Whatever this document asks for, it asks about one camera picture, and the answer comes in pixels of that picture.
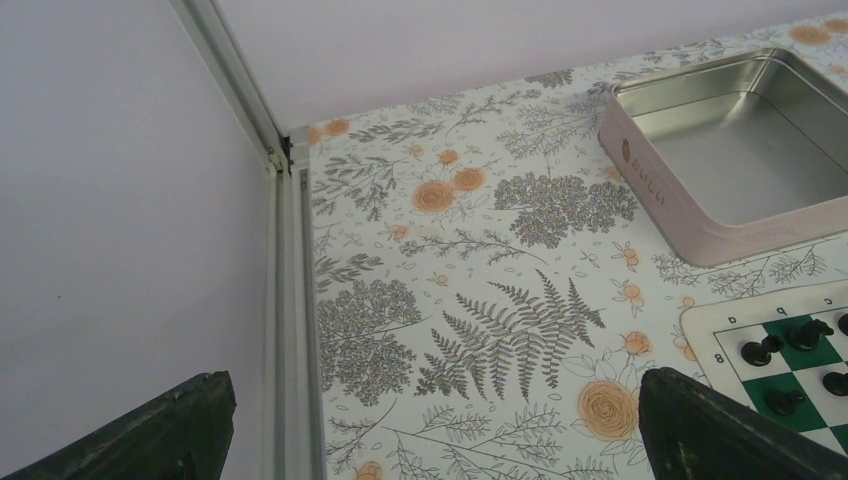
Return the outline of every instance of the dark green object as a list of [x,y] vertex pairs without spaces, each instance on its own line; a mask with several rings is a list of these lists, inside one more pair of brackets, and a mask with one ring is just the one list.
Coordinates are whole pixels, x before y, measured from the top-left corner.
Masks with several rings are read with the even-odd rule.
[[848,479],[844,455],[668,367],[642,376],[639,429],[658,480]]
[[235,408],[228,372],[200,374],[3,480],[217,480]]

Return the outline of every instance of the floral patterned surface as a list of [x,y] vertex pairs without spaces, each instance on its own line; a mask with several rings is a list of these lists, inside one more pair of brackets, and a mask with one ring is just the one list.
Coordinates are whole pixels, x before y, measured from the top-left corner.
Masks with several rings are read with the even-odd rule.
[[848,276],[848,237],[678,259],[597,141],[611,82],[781,46],[848,88],[848,12],[310,130],[331,478],[653,478],[642,373],[683,309]]

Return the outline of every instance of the chess piece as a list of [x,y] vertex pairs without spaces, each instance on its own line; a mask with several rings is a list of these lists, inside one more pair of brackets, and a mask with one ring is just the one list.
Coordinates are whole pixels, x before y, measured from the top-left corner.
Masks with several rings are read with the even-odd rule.
[[848,373],[830,372],[822,378],[822,385],[837,397],[848,396]]
[[839,317],[839,322],[836,324],[839,327],[839,330],[848,335],[848,313]]
[[799,390],[792,390],[791,392],[771,390],[766,394],[766,404],[778,415],[794,414],[798,405],[804,403],[806,400],[807,397]]
[[742,358],[755,367],[763,367],[771,362],[771,354],[783,348],[783,340],[777,335],[769,335],[762,342],[748,342],[742,346]]
[[819,346],[822,335],[833,335],[833,329],[821,320],[815,319],[789,330],[786,339],[792,348],[808,352]]

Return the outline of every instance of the orange flower print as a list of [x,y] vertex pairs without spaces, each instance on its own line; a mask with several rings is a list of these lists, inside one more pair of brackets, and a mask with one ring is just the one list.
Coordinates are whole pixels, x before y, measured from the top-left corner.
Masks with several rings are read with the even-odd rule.
[[424,147],[418,145],[417,143],[413,143],[412,145],[406,147],[406,153],[412,155],[415,158],[420,158],[421,155],[424,155]]
[[453,165],[459,160],[459,154],[456,150],[445,150],[439,154],[439,163],[442,165]]
[[811,47],[819,47],[830,41],[830,34],[827,33],[827,30],[808,25],[789,30],[789,37],[800,44]]
[[619,282],[612,280],[613,285],[619,288],[618,294],[620,297],[613,297],[616,302],[630,302],[630,311],[633,313],[633,318],[639,313],[642,313],[642,307],[645,306],[645,299],[642,298],[642,290],[630,283],[629,280]]
[[324,125],[324,133],[331,137],[338,137],[339,135],[344,135],[347,131],[350,130],[350,122],[340,118],[338,120],[331,120],[326,125]]
[[844,18],[825,20],[822,26],[830,33],[848,33],[848,20]]
[[627,269],[636,273],[636,265],[639,265],[639,257],[636,255],[636,250],[630,247],[630,242],[625,243],[624,246],[620,245],[618,242],[612,242],[612,244],[621,253],[617,253],[610,258],[620,258],[624,260],[624,263],[627,265]]
[[427,182],[415,189],[412,203],[424,213],[439,213],[453,203],[453,190],[442,182]]
[[377,462],[365,462],[365,465],[356,471],[355,480],[383,480],[383,469]]
[[433,278],[428,278],[427,281],[428,282],[435,282],[436,285],[438,285],[440,287],[447,287],[448,286],[447,275],[439,275],[436,272],[433,272]]
[[590,382],[577,398],[577,412],[601,440],[629,438],[639,421],[639,406],[623,385],[609,380]]
[[457,190],[470,192],[483,186],[485,180],[486,176],[479,168],[466,168],[453,177],[453,186]]
[[689,360],[690,362],[696,361],[695,352],[692,351],[689,341],[686,340],[685,336],[683,336],[683,331],[680,330],[679,326],[674,326],[674,332],[671,335],[674,337],[674,346],[680,349],[683,356],[686,357],[686,360]]
[[318,145],[323,136],[324,131],[320,127],[309,127],[309,145]]
[[651,351],[651,341],[642,332],[630,332],[624,338],[624,349],[630,355],[644,355]]

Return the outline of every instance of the pink tin box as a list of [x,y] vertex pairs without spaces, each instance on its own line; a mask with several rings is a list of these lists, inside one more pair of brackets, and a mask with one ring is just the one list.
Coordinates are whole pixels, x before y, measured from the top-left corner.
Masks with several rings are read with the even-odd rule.
[[848,94],[787,50],[622,82],[599,138],[695,266],[848,230]]

